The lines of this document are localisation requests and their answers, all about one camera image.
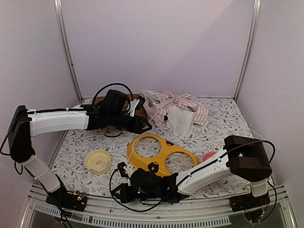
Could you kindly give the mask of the white tent pole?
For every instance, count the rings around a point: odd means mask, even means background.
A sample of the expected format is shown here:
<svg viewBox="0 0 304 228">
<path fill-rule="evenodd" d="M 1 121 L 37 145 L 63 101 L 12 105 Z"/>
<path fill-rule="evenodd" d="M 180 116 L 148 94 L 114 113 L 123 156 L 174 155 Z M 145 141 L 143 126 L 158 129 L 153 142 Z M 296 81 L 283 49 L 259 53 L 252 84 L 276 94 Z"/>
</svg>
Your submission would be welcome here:
<svg viewBox="0 0 304 228">
<path fill-rule="evenodd" d="M 150 117 L 160 125 L 164 121 L 164 117 L 167 115 L 167 110 L 169 107 L 177 107 L 183 111 L 187 111 L 189 108 L 194 110 L 194 114 L 192 116 L 192 122 L 194 124 L 204 125 L 207 121 L 208 117 L 208 109 L 203 104 L 199 104 L 197 102 L 172 102 L 167 101 L 160 104 L 156 104 L 151 108 L 147 108 L 146 112 L 150 115 Z"/>
</svg>

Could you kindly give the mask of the pink striped pet tent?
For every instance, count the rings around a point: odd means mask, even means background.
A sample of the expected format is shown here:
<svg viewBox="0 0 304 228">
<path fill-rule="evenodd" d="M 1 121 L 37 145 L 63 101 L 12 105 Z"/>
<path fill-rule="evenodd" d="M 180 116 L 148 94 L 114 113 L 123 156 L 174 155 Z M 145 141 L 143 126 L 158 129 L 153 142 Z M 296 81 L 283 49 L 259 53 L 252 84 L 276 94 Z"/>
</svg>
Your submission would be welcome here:
<svg viewBox="0 0 304 228">
<path fill-rule="evenodd" d="M 154 92 L 154 91 L 143 91 L 141 93 L 142 97 L 145 98 L 145 103 L 143 104 L 143 107 L 146 111 L 147 108 L 151 108 L 154 105 L 172 101 L 172 102 L 197 102 L 202 105 L 202 103 L 199 102 L 199 99 L 191 94 L 177 94 L 173 93 L 171 91 L 165 91 L 165 92 Z M 167 110 L 167 115 L 164 117 L 164 121 L 158 125 L 149 114 L 148 117 L 154 121 L 155 125 L 157 127 L 160 127 L 163 123 L 166 123 L 166 126 L 173 130 L 173 134 L 176 137 L 184 137 L 186 134 L 194 127 L 194 123 L 192 122 L 192 116 L 194 114 L 194 110 L 189 108 L 187 111 L 183 111 L 177 107 L 169 107 Z M 208 119 L 205 122 L 204 125 L 200 126 L 207 126 L 209 123 Z"/>
</svg>

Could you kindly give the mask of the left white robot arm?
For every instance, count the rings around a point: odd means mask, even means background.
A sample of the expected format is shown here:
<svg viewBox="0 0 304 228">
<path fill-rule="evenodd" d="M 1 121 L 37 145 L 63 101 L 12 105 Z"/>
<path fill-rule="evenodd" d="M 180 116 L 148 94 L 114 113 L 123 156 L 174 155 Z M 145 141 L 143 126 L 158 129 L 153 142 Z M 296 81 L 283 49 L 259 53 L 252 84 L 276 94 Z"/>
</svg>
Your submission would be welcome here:
<svg viewBox="0 0 304 228">
<path fill-rule="evenodd" d="M 72 108 L 57 109 L 27 109 L 24 105 L 17 107 L 9 125 L 7 134 L 1 144 L 9 145 L 9 156 L 15 164 L 22 165 L 39 181 L 52 198 L 60 206 L 67 206 L 71 197 L 59 177 L 36 156 L 31 138 L 45 133 L 69 130 L 95 130 L 114 127 L 121 131 L 142 134 L 152 128 L 145 117 L 136 115 L 145 99 L 142 96 L 134 98 L 109 89 L 101 101 L 95 95 L 90 104 Z"/>
</svg>

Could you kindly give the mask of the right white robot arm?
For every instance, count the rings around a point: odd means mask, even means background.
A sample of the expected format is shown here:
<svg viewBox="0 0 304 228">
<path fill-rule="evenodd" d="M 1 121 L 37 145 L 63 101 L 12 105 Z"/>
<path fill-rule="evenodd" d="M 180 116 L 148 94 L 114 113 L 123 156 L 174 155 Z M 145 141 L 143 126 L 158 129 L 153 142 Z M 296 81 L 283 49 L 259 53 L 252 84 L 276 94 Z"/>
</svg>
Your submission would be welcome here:
<svg viewBox="0 0 304 228">
<path fill-rule="evenodd" d="M 236 175 L 250 183 L 251 193 L 245 201 L 249 207 L 256 207 L 268 192 L 267 180 L 272 174 L 273 158 L 267 156 L 264 144 L 274 146 L 267 140 L 231 135 L 221 150 L 189 170 L 160 177 L 138 168 L 129 183 L 110 188 L 110 194 L 119 203 L 150 199 L 178 203 L 209 184 Z"/>
</svg>

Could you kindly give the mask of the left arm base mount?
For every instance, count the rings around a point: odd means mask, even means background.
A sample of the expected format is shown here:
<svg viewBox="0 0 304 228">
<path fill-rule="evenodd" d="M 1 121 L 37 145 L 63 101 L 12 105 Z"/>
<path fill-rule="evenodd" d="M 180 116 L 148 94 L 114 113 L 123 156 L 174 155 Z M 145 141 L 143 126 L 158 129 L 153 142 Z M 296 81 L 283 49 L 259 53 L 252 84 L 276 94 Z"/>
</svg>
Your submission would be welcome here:
<svg viewBox="0 0 304 228">
<path fill-rule="evenodd" d="M 59 208 L 84 212 L 87 204 L 87 194 L 84 192 L 69 192 L 63 184 L 54 192 L 47 192 L 46 203 Z"/>
</svg>

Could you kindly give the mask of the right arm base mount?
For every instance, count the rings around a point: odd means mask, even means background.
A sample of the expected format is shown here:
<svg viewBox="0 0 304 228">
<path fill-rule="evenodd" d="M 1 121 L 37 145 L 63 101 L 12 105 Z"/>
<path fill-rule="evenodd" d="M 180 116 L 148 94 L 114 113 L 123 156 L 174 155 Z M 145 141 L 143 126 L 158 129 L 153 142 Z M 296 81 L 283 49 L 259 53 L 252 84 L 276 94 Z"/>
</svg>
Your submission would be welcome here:
<svg viewBox="0 0 304 228">
<path fill-rule="evenodd" d="M 269 193 L 260 197 L 254 197 L 252 193 L 237 195 L 229 198 L 229 203 L 233 212 L 243 211 L 270 203 Z"/>
</svg>

